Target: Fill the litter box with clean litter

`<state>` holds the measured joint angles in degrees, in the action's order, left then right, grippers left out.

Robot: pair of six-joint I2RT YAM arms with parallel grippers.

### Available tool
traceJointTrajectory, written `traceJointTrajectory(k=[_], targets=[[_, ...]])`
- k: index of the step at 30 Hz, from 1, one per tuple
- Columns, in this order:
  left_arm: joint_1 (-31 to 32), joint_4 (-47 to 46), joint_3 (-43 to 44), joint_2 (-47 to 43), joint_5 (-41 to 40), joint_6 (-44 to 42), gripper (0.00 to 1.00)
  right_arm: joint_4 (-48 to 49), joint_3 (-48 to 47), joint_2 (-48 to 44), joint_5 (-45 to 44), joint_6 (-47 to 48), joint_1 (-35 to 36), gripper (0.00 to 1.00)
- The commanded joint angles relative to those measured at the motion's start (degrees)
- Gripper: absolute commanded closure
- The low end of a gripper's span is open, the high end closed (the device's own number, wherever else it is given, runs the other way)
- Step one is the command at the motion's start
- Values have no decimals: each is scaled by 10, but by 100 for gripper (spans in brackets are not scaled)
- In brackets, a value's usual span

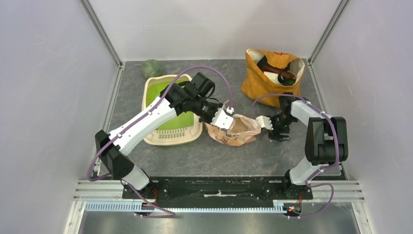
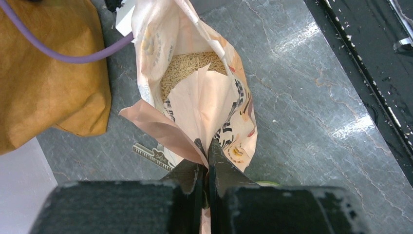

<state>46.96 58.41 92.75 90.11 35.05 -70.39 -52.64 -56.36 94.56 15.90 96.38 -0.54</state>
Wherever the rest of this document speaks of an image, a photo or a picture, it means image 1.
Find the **cream green litter box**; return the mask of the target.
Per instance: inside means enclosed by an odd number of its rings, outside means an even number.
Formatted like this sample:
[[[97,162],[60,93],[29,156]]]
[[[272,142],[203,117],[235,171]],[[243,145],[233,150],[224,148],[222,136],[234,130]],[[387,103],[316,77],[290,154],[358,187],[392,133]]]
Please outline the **cream green litter box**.
[[[166,89],[175,79],[176,75],[164,75],[147,79],[144,88],[141,110],[149,110],[161,97],[160,92]],[[203,125],[199,117],[192,112],[182,112],[179,115],[169,108],[164,99],[157,107],[161,114],[167,113],[163,118],[163,124],[149,133],[144,141],[149,145],[173,146],[195,141],[201,135]]]

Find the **pink cat litter bag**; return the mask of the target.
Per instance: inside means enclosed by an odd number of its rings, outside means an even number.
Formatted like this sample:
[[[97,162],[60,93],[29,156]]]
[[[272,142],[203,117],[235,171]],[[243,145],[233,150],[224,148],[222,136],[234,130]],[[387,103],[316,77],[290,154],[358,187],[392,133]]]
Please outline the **pink cat litter bag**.
[[[256,140],[256,135],[261,133],[260,124],[249,117],[235,114],[230,129],[221,129],[217,126],[205,123],[209,136],[224,145],[242,146]]]

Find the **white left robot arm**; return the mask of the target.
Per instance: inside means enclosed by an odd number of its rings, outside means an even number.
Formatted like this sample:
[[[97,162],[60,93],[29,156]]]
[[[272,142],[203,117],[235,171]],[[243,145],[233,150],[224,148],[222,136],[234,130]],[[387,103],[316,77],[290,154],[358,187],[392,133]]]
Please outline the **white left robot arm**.
[[[197,73],[190,81],[171,82],[160,96],[124,125],[106,133],[95,134],[97,156],[115,180],[123,180],[134,187],[141,199],[152,195],[150,177],[127,156],[152,131],[182,113],[192,112],[200,122],[227,129],[233,117],[227,115],[223,104],[208,101],[214,90],[213,81]]]

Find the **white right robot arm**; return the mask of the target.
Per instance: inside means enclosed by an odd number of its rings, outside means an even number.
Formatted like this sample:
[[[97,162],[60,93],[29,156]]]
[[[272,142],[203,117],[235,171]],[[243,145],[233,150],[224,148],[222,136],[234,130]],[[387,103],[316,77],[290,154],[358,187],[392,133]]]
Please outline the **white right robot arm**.
[[[324,169],[347,160],[347,124],[343,117],[328,115],[298,96],[284,94],[279,101],[281,111],[268,120],[270,140],[288,140],[293,122],[300,121],[307,127],[304,158],[286,173],[286,183],[281,186],[282,195],[294,199],[301,192],[300,186],[307,186]]]

